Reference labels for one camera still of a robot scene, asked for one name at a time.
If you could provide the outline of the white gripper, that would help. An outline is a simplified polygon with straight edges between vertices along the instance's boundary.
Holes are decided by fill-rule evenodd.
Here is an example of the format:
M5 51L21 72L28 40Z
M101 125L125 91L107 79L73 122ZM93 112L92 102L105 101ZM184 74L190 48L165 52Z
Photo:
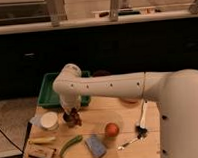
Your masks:
M72 109L79 110L81 107L81 100L82 98L80 96L65 96L61 95L59 97L61 107L63 107L64 111L69 114Z

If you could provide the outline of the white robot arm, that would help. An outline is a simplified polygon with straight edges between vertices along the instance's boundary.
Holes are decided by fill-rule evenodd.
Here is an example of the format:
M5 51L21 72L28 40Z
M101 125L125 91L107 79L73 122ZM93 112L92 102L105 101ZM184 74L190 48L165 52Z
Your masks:
M81 95L152 101L161 116L161 158L198 158L197 69L83 77L69 63L55 78L53 90L66 111L78 105Z

